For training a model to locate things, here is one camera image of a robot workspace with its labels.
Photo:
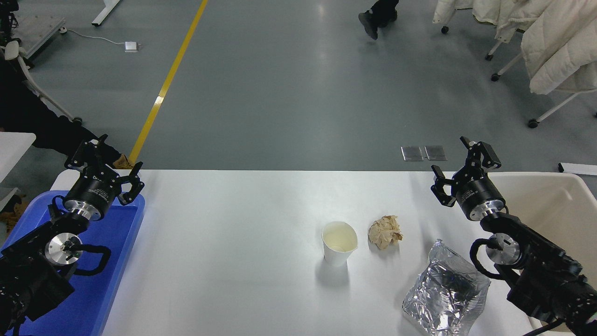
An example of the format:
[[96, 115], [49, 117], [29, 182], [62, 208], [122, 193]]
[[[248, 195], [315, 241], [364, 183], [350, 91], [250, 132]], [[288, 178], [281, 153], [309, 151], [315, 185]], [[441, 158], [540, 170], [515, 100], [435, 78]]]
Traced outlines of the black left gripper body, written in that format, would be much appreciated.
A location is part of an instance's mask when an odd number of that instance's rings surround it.
[[64, 208], [69, 212], [85, 210], [92, 214], [105, 214], [121, 193], [116, 183], [118, 174], [83, 174], [64, 197]]

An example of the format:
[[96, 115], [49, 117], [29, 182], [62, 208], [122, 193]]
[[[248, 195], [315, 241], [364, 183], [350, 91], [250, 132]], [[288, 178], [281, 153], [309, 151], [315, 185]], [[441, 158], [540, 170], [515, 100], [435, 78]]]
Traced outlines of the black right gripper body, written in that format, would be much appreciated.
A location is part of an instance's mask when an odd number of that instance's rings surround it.
[[505, 199], [487, 175], [456, 174], [453, 179], [451, 195], [465, 217], [486, 217], [505, 208]]

